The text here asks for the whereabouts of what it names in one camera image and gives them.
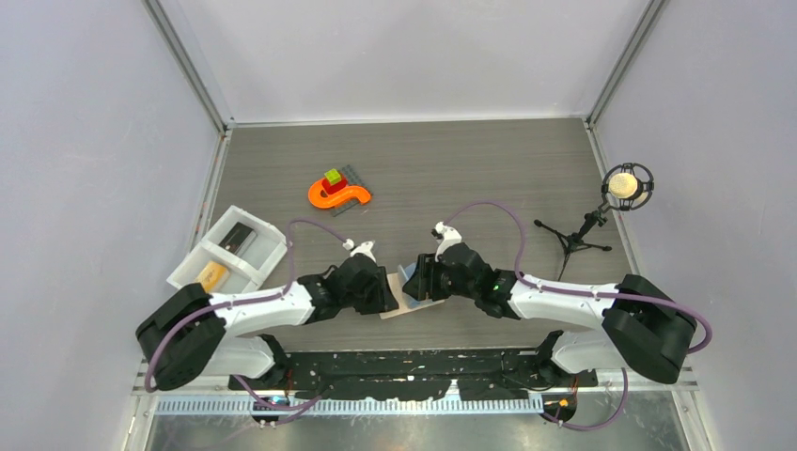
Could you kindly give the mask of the tan card holder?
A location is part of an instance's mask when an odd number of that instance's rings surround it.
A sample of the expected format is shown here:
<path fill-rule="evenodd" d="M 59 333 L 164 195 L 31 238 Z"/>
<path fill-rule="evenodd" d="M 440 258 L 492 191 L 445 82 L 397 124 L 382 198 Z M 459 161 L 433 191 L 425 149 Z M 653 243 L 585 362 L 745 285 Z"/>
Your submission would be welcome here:
<path fill-rule="evenodd" d="M 391 293 L 398 303 L 398 308 L 388 312 L 380 313 L 379 316 L 381 319 L 395 318 L 401 315 L 406 315 L 413 313 L 415 311 L 419 311 L 424 308 L 443 304 L 445 302 L 445 300 L 418 301 L 402 291 L 403 285 L 413 275 L 415 267 L 416 267 L 415 263 L 411 263 L 407 267 L 398 265 L 398 268 L 395 272 L 389 273 L 387 275 L 388 286 L 390 287 Z"/>

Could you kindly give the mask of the black credit card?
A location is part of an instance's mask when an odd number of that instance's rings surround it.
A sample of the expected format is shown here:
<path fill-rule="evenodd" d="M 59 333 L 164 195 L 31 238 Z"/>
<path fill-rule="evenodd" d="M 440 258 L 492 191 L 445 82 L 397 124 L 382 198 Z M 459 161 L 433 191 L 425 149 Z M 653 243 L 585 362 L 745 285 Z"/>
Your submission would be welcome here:
<path fill-rule="evenodd" d="M 257 233 L 251 226 L 238 222 L 230 228 L 218 245 L 230 254 L 239 256 L 248 249 L 256 237 Z"/>

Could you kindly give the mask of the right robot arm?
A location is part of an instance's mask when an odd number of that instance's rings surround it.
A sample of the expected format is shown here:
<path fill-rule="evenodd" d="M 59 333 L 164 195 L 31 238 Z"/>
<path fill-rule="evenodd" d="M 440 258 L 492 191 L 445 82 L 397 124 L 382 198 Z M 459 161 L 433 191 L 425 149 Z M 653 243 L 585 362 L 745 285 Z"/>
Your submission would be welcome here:
<path fill-rule="evenodd" d="M 488 316 L 549 319 L 580 327 L 554 331 L 540 348 L 539 378 L 560 385 L 572 374 L 629 368 L 662 384 L 675 383 L 696 330 L 696 315 L 664 298 L 644 277 L 618 284 L 580 285 L 497 269 L 465 243 L 421 254 L 405 273 L 402 291 L 416 301 L 463 297 Z"/>

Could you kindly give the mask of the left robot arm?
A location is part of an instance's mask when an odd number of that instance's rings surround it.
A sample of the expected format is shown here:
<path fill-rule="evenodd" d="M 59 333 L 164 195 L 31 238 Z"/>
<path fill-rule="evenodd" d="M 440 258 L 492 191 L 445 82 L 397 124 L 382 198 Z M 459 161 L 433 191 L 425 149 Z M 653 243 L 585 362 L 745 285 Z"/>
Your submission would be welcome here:
<path fill-rule="evenodd" d="M 136 329 L 148 361 L 147 391 L 170 391 L 199 376 L 241 376 L 267 389 L 289 374 L 267 329 L 333 319 L 346 308 L 361 315 L 398 309 L 385 267 L 365 255 L 289 284 L 240 294 L 210 294 L 198 283 L 180 288 Z"/>

